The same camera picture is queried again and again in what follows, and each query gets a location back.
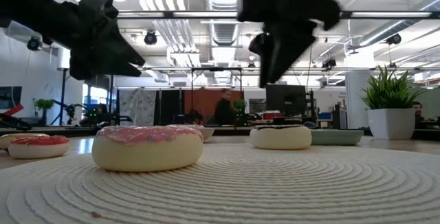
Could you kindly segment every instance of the white placemat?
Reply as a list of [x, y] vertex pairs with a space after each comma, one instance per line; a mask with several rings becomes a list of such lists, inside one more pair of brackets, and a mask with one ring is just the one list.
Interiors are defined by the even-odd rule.
[[141, 174], [49, 159], [0, 170], [0, 223], [440, 223], [440, 156], [210, 144], [194, 166]]

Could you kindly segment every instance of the donut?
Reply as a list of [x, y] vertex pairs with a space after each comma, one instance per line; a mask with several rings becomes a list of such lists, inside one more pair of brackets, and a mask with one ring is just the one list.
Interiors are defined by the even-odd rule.
[[311, 145], [311, 131], [303, 125], [260, 125], [250, 131], [256, 148], [296, 150]]
[[9, 154], [15, 159], [42, 159], [64, 155], [69, 139], [64, 136], [20, 137], [11, 141]]
[[108, 126], [96, 133], [95, 164], [121, 172], [155, 172], [189, 166], [201, 157], [203, 135], [184, 126]]
[[37, 133], [16, 133], [16, 134], [8, 134], [8, 135], [2, 135], [0, 137], [0, 150], [4, 150], [8, 152], [8, 147], [11, 144], [11, 141], [16, 138], [22, 138], [22, 137], [42, 137], [42, 136], [49, 136], [46, 134], [37, 134]]
[[213, 128], [205, 128], [204, 126], [198, 125], [198, 124], [170, 124], [168, 126], [170, 126], [170, 127], [195, 128], [195, 129], [197, 129], [197, 130], [199, 130], [201, 132], [201, 134], [203, 135], [203, 140], [204, 141], [209, 139], [209, 137], [211, 137], [212, 134], [214, 134], [214, 129]]

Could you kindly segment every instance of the ceiling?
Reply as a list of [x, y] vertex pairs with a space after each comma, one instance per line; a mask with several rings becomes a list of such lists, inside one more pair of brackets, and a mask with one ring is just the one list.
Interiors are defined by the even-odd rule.
[[[422, 7], [432, 3], [435, 0], [337, 0], [344, 10], [420, 10]], [[209, 10], [208, 0], [184, 0], [184, 5], [187, 10]], [[119, 10], [143, 10], [140, 0], [125, 0], [115, 1], [114, 5]], [[189, 28], [192, 33], [192, 39], [195, 42], [196, 48], [200, 52], [200, 63], [206, 65], [214, 65], [219, 59], [218, 56], [212, 55], [212, 35], [210, 25], [206, 24], [208, 21], [189, 20]], [[145, 57], [146, 63], [149, 66], [169, 67], [171, 62], [166, 59], [168, 45], [165, 43], [162, 35], [156, 31], [158, 35], [158, 42], [156, 45], [146, 45], [143, 38], [147, 30], [156, 30], [153, 21], [140, 20], [120, 20], [118, 21], [121, 33], [132, 46]], [[363, 36], [372, 35], [374, 32], [390, 27], [396, 21], [387, 20], [352, 20], [341, 21], [334, 29], [324, 32], [320, 29], [316, 30], [316, 36], [319, 38], [318, 42], [313, 44], [311, 51], [305, 52], [300, 59], [295, 62], [296, 67], [308, 67], [310, 58], [312, 64], [317, 64], [320, 67], [322, 60], [329, 56], [334, 57], [339, 67], [344, 66], [343, 43], [356, 43], [359, 38]], [[234, 44], [233, 58], [231, 58], [230, 65], [246, 66], [250, 61], [249, 57], [252, 54], [247, 50], [250, 38], [258, 34], [261, 29], [261, 24], [258, 23], [242, 23], [238, 25], [237, 43]], [[422, 66], [439, 66], [440, 65], [440, 48], [432, 49], [430, 53], [423, 56], [415, 57], [411, 60], [408, 56], [417, 56], [425, 49], [434, 47], [439, 44], [440, 23], [436, 20], [420, 21], [413, 26], [406, 28], [399, 32], [402, 37], [402, 42], [399, 45], [375, 44], [368, 49], [374, 51], [374, 60], [377, 64], [388, 64], [389, 60], [397, 62], [404, 62], [405, 67]]]

